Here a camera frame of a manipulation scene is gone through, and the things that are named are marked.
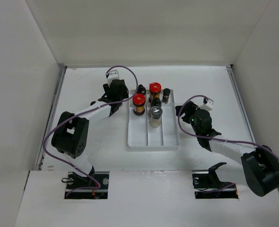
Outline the red lid chili sauce jar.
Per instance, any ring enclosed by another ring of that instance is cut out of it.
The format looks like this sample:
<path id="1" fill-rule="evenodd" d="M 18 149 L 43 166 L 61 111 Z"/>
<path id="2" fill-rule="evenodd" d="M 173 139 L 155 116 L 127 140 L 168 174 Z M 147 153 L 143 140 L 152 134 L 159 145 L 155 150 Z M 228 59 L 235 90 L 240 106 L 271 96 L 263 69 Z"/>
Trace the red lid chili sauce jar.
<path id="1" fill-rule="evenodd" d="M 135 94 L 132 98 L 132 102 L 133 102 L 133 112 L 137 115 L 137 116 L 141 116 L 144 114 L 145 112 L 145 102 L 146 102 L 146 98 L 143 94 Z"/>

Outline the white powder black cap bottle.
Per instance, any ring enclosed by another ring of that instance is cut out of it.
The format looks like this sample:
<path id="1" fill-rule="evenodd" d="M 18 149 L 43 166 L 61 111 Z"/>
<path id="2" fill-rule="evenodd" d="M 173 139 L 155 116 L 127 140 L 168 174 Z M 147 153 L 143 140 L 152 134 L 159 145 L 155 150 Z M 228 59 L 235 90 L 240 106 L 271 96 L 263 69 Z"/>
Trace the white powder black cap bottle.
<path id="1" fill-rule="evenodd" d="M 142 94 L 144 96 L 146 95 L 146 88 L 142 84 L 139 84 L 137 88 L 137 94 Z"/>

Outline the clear lid pepper grinder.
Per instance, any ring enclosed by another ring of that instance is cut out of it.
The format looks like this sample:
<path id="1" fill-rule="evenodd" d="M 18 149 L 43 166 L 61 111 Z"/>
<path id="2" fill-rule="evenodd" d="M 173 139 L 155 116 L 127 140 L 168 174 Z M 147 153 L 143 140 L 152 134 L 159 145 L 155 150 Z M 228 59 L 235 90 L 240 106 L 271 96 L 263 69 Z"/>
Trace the clear lid pepper grinder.
<path id="1" fill-rule="evenodd" d="M 153 106 L 150 109 L 150 118 L 149 124 L 153 128 L 157 128 L 161 124 L 161 117 L 163 114 L 163 110 L 160 106 Z"/>

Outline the black knob cap bottle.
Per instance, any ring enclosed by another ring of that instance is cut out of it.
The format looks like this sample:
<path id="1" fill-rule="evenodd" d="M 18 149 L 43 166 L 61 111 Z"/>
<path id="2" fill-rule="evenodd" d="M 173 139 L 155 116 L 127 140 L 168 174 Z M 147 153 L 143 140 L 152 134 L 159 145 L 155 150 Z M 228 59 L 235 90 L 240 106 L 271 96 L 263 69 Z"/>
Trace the black knob cap bottle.
<path id="1" fill-rule="evenodd" d="M 152 108 L 154 106 L 158 106 L 158 107 L 162 106 L 161 100 L 159 98 L 157 98 L 157 97 L 152 99 L 151 102 L 150 102 L 150 107 Z"/>

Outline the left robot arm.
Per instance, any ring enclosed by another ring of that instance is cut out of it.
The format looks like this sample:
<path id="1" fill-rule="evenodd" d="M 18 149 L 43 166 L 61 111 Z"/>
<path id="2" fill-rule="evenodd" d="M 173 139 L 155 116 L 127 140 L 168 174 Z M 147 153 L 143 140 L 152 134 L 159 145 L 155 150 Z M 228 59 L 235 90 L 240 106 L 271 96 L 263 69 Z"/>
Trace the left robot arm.
<path id="1" fill-rule="evenodd" d="M 79 113 L 63 112 L 57 126 L 44 139 L 48 156 L 61 161 L 80 173 L 78 183 L 83 188 L 99 188 L 94 167 L 84 154 L 90 125 L 114 115 L 128 100 L 129 91 L 123 79 L 112 79 L 103 85 L 104 94 L 97 102 Z"/>

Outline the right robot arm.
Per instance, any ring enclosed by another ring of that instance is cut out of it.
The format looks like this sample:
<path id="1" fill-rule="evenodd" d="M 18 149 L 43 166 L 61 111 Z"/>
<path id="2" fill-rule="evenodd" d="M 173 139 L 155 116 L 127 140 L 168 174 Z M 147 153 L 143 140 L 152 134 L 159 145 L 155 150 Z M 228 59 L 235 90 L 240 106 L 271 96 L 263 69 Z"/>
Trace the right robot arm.
<path id="1" fill-rule="evenodd" d="M 279 157 L 265 145 L 229 140 L 212 127 L 210 110 L 213 101 L 204 98 L 201 106 L 192 101 L 175 107 L 178 121 L 191 125 L 199 145 L 209 152 L 221 154 L 239 163 L 247 186 L 263 197 L 279 188 Z"/>

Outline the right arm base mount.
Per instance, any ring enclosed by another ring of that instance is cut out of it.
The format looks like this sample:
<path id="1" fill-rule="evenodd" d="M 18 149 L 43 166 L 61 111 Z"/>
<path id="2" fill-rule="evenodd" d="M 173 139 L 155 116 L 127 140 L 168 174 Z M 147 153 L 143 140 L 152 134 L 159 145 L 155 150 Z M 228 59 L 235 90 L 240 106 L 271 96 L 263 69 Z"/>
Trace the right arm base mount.
<path id="1" fill-rule="evenodd" d="M 226 164 L 219 162 L 207 170 L 192 171 L 195 199 L 238 199 L 236 184 L 221 181 L 216 172 Z"/>

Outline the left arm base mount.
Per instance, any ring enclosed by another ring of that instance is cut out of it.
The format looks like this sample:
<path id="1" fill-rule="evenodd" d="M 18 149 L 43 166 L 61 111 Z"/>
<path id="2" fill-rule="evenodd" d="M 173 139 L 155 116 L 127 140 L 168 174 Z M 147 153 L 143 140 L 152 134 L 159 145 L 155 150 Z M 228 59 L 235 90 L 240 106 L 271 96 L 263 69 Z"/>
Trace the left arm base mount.
<path id="1" fill-rule="evenodd" d="M 109 172 L 95 172 L 94 179 L 97 183 L 87 177 L 82 177 L 75 172 L 68 172 L 68 176 L 61 179 L 66 184 L 64 199 L 68 200 L 106 200 L 108 198 Z"/>

